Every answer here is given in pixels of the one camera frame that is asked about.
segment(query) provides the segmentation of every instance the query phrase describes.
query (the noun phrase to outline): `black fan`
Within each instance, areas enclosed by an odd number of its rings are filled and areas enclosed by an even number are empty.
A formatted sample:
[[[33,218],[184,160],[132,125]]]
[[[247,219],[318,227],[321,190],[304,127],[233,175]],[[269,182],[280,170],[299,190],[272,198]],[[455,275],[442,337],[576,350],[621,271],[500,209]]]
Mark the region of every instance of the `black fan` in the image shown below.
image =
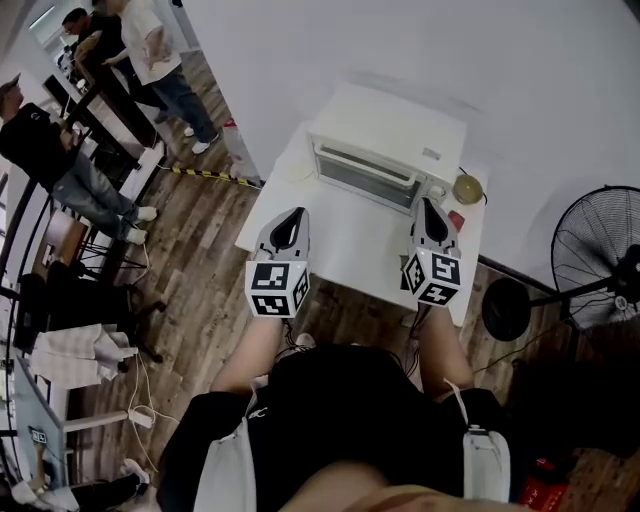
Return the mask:
[[[562,301],[582,330],[636,316],[640,303],[640,190],[604,187],[571,205],[551,244],[558,293],[529,300],[524,285],[501,279],[484,296],[482,317],[501,341],[521,336],[531,308]]]

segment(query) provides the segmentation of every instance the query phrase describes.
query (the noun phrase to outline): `sneaker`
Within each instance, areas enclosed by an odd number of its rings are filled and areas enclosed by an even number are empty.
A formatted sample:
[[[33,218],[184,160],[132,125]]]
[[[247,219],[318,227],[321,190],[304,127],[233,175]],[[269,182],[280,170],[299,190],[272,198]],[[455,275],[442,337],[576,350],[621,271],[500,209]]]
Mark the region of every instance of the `sneaker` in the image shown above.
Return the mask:
[[[303,348],[315,348],[316,340],[308,332],[303,332],[296,338],[296,345]]]
[[[138,208],[138,216],[136,222],[147,221],[150,222],[158,216],[158,209],[153,206],[140,206]]]
[[[153,118],[153,122],[156,124],[161,124],[161,123],[164,123],[165,121],[168,121],[170,117],[171,117],[171,114],[169,114],[168,110],[160,110],[156,114],[156,117]]]
[[[144,229],[131,228],[127,233],[126,241],[135,245],[142,245],[147,239],[147,232]]]
[[[149,484],[151,481],[149,473],[142,469],[140,464],[133,459],[124,459],[122,462],[122,473],[125,475],[138,475],[141,484]]]
[[[210,147],[211,147],[211,142],[196,142],[191,148],[191,151],[193,151],[194,155],[200,155]]]

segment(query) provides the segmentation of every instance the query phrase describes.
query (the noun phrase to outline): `white towel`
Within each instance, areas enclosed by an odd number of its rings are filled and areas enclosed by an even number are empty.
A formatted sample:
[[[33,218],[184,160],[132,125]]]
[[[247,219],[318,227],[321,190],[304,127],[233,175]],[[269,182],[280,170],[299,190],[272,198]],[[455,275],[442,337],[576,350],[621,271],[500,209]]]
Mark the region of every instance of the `white towel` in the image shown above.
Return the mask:
[[[112,380],[118,363],[138,353],[126,334],[108,333],[100,324],[40,333],[31,354],[31,370],[48,381],[74,389]]]

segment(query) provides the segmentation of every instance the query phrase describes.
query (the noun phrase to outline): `hand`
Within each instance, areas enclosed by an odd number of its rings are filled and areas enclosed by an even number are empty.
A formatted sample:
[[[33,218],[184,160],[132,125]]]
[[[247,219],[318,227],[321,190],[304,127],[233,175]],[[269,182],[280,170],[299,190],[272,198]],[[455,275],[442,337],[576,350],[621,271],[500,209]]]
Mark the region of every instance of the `hand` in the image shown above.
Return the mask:
[[[171,52],[164,48],[157,55],[149,56],[149,60],[147,62],[149,69],[153,69],[153,66],[156,62],[169,62],[171,60]]]
[[[120,62],[120,60],[117,57],[111,57],[109,59],[106,59],[102,65],[103,66],[115,66],[118,62]]]
[[[77,144],[77,136],[74,133],[63,131],[60,133],[60,142],[66,151],[71,151]]]

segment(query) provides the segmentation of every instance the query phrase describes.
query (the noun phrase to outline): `jeans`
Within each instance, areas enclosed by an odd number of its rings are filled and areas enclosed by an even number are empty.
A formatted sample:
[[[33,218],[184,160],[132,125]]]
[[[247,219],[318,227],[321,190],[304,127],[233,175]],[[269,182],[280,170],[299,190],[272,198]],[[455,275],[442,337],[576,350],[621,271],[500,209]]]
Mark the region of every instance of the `jeans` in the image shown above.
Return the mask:
[[[112,482],[72,487],[71,492],[82,512],[104,512],[133,498],[139,485],[140,477],[129,475]]]
[[[117,240],[126,239],[138,217],[138,207],[133,201],[113,188],[109,179],[82,152],[78,153],[73,167],[55,183],[51,195]]]
[[[214,139],[216,129],[202,101],[184,77],[182,66],[151,85],[169,110],[191,125],[200,142],[207,143]]]

